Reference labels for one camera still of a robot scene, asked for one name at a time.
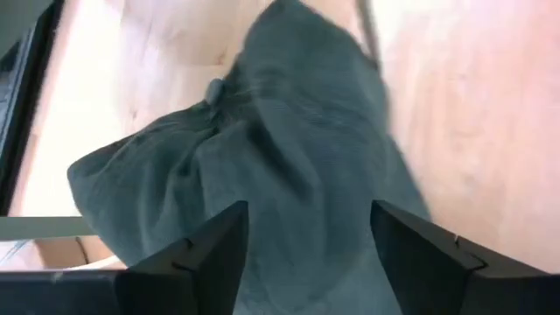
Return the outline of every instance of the wooden surface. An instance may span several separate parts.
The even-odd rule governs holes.
[[[12,212],[74,215],[66,168],[197,102],[266,0],[69,0]],[[435,221],[560,272],[555,0],[372,0],[392,130]],[[363,42],[354,2],[308,1]]]

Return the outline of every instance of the black metal edge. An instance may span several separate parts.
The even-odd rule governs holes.
[[[7,216],[10,212],[63,6],[63,0],[54,1],[28,32],[31,40],[20,48],[25,49],[24,64],[16,70],[19,71],[18,82],[11,99],[10,120],[6,122],[0,155],[0,216]]]

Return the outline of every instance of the wooden floor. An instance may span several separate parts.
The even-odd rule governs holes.
[[[436,222],[560,272],[556,0],[371,0],[392,130]],[[68,0],[12,206],[77,214],[75,159],[198,101],[270,0]],[[306,1],[363,42],[354,3]]]

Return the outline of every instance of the light wood panel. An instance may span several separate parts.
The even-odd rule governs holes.
[[[434,219],[560,271],[560,4],[372,1],[392,130]],[[200,100],[270,0],[68,2],[14,213],[76,214],[67,166]],[[354,2],[306,2],[364,42]]]

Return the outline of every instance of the black frame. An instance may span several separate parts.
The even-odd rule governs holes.
[[[20,39],[4,126],[0,129],[0,216],[10,211],[64,1],[54,1]]]

